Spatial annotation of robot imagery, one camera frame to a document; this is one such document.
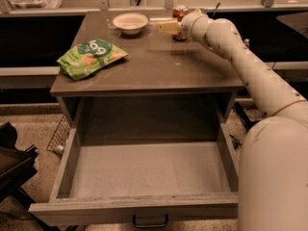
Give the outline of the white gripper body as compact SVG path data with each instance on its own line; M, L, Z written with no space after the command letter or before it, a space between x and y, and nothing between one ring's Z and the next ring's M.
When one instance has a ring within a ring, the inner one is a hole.
M206 33L211 19L205 13L189 13L181 20L181 33L197 42L206 42Z

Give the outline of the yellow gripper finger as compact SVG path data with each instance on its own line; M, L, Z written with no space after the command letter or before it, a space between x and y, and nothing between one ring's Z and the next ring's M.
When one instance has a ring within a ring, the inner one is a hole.
M178 35L181 32L181 24L177 20L158 22L156 30L171 35Z

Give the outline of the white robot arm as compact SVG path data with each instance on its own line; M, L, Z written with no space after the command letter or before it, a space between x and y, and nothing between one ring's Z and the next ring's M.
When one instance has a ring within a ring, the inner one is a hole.
M228 61L260 119L239 160L238 231L308 231L308 101L258 58L228 19L192 12L158 22Z

